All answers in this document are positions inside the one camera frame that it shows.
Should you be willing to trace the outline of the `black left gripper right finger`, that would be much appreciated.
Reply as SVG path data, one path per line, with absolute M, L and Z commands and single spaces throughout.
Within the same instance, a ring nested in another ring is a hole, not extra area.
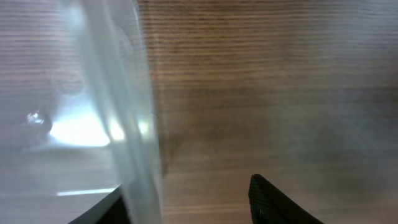
M 251 176 L 248 197 L 253 224 L 323 224 L 259 174 Z

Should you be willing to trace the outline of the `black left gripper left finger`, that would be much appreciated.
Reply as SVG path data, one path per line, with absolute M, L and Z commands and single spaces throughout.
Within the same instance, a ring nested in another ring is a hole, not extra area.
M 116 188 L 69 224 L 130 224 L 120 188 Z

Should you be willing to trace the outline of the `clear plastic container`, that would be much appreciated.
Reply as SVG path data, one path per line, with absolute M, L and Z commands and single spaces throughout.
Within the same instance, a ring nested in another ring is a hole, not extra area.
M 118 187 L 162 222 L 137 2 L 1 0 L 1 222 L 70 223 Z

